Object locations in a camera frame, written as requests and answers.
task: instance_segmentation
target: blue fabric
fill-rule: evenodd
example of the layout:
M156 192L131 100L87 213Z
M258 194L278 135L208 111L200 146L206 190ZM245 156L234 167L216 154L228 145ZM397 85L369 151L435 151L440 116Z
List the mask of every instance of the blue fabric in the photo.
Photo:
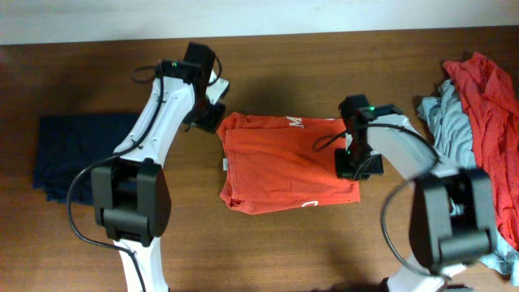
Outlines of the blue fabric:
M138 114L41 117L32 187L43 189L47 200L65 203L72 179L94 161L110 156L138 117ZM78 185L72 199L92 204L89 177Z
M418 116L427 122L435 137L435 148L465 168L476 167L472 152L472 129L469 117L461 110L460 97L451 80L440 88L441 97L424 97ZM502 275L512 275L511 283L519 286L519 252L497 232L497 248L479 261Z

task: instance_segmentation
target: wooden table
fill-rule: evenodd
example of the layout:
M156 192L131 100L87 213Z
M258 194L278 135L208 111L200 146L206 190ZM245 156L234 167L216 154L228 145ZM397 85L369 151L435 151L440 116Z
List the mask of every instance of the wooden table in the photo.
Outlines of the wooden table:
M228 113L336 117L345 96L401 107L423 134L415 107L435 92L446 60L479 51L519 84L519 28L348 32L199 39L224 65ZM123 291L119 254L79 241L65 206L32 189L38 120L48 114L140 112L150 86L130 72L159 58L181 58L188 40L3 46L0 98L0 290ZM220 140L193 129L178 133L165 176L173 202L162 241L172 290L308 291L334 283L378 283L400 265L386 247L379 211L399 183L361 182L362 202L260 216L230 211L218 197L225 181ZM389 213L405 255L410 192ZM91 207L76 206L79 228L105 238ZM481 264L455 277L479 291L512 291Z

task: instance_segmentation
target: white backdrop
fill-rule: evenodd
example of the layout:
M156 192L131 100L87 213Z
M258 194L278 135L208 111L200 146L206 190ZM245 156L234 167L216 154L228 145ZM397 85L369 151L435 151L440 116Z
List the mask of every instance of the white backdrop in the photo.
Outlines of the white backdrop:
M2 0L0 44L519 24L519 0Z

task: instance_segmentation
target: navy blue cloth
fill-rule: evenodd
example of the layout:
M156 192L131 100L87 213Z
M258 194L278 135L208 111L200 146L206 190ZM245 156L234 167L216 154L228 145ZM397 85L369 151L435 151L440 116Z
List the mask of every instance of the navy blue cloth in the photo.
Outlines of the navy blue cloth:
M41 117L32 187L43 189L47 200L65 203L74 177L93 162L111 156L138 117L138 114ZM72 199L92 204L90 176L78 184Z

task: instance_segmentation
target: light blue cloth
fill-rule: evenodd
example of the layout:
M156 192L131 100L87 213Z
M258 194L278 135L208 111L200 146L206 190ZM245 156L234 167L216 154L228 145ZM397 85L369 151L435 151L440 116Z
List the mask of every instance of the light blue cloth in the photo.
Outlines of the light blue cloth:
M435 148L465 168L476 167L472 152L472 129L469 117L461 110L460 97L451 80L440 88L441 97L424 97L418 116L427 122L435 137ZM514 250L498 232L497 248L479 261L502 275L512 274L512 285L519 286L519 252Z

